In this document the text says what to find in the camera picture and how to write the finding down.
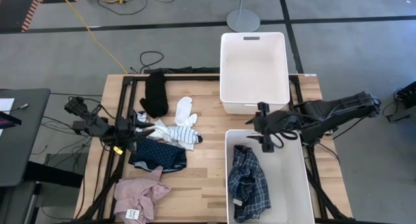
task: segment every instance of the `navy polka dot fabric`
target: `navy polka dot fabric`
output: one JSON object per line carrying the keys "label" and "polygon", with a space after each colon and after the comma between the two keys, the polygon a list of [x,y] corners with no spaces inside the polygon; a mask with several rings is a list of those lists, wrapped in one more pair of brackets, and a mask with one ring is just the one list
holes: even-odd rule
{"label": "navy polka dot fabric", "polygon": [[163,173],[168,173],[185,168],[187,155],[184,148],[146,138],[136,143],[136,153],[130,156],[129,163],[146,171],[162,166]]}

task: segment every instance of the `pink cloth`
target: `pink cloth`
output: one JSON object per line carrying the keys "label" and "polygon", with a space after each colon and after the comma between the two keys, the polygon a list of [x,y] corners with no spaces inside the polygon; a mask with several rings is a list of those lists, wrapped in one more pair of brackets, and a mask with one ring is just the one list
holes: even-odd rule
{"label": "pink cloth", "polygon": [[[114,198],[117,200],[114,214],[126,224],[145,224],[155,218],[155,203],[171,189],[159,182],[163,167],[158,166],[146,178],[124,179],[116,184]],[[138,220],[125,218],[128,209],[139,210]]]}

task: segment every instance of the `white plastic bin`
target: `white plastic bin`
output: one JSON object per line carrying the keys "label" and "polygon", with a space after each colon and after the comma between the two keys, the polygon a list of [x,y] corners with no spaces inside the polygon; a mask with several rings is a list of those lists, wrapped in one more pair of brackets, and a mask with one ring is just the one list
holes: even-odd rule
{"label": "white plastic bin", "polygon": [[225,33],[221,37],[220,99],[228,114],[270,111],[290,99],[285,38],[280,32]]}
{"label": "white plastic bin", "polygon": [[[272,204],[272,208],[266,209],[260,215],[260,219],[249,219],[244,223],[314,224],[300,140],[282,138],[285,144],[283,149],[275,149],[274,153],[264,153],[257,141],[246,138],[256,134],[250,130],[228,130],[226,133],[227,184],[233,166],[234,145],[251,147],[265,174]],[[234,220],[234,203],[228,191],[227,219],[228,223],[237,223]]]}

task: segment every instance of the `clothing tag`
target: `clothing tag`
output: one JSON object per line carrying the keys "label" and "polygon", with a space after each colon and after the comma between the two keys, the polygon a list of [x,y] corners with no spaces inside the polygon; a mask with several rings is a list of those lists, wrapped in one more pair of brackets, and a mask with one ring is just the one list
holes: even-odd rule
{"label": "clothing tag", "polygon": [[113,147],[113,149],[114,149],[114,151],[115,151],[116,153],[118,153],[119,155],[122,155],[122,154],[123,154],[123,151],[122,151],[119,147],[114,146],[114,147]]}
{"label": "clothing tag", "polygon": [[128,209],[127,212],[125,213],[125,218],[138,220],[138,216],[139,215],[140,215],[140,211],[139,210],[131,210],[131,209]]}
{"label": "clothing tag", "polygon": [[238,205],[238,206],[242,206],[242,201],[239,201],[236,198],[233,199],[233,203],[236,204],[236,205]]}

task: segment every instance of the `wooden table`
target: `wooden table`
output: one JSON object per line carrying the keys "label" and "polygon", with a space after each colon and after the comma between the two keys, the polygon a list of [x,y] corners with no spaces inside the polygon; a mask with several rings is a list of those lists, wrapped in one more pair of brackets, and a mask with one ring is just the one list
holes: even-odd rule
{"label": "wooden table", "polygon": [[[102,105],[114,116],[118,107],[122,80],[123,75],[109,75],[101,100]],[[318,79],[315,75],[299,75],[299,81],[304,101],[322,99]],[[134,103],[136,111],[142,110],[138,100],[144,97],[144,85],[144,81],[138,82]],[[249,116],[225,113],[220,101],[218,81],[167,81],[166,92],[169,112],[162,117],[163,122],[166,125],[173,125],[177,102],[184,96],[190,96],[193,98],[192,113],[198,115],[198,120],[193,128],[202,135],[203,143],[195,145],[194,151],[187,151],[186,169],[162,175],[161,182],[169,184],[172,191],[157,204],[154,222],[226,222],[225,133],[229,129],[251,129],[251,125],[244,124]],[[127,102],[128,94],[123,114],[126,112]],[[322,143],[335,151],[331,137],[324,137]],[[99,165],[102,150],[99,140],[94,138],[86,163],[84,178],[86,195],[81,214],[91,205],[94,199],[97,177],[97,194],[103,184],[108,152],[104,152],[101,165]],[[315,147],[315,156],[322,188],[342,213],[351,216],[338,161],[331,153],[320,146]],[[126,163],[123,178],[143,177],[146,173]],[[105,218],[109,217],[112,195],[113,189],[107,196]],[[83,189],[81,188],[75,214],[80,209],[82,196]],[[317,198],[312,188],[311,196],[315,215],[319,217]]]}

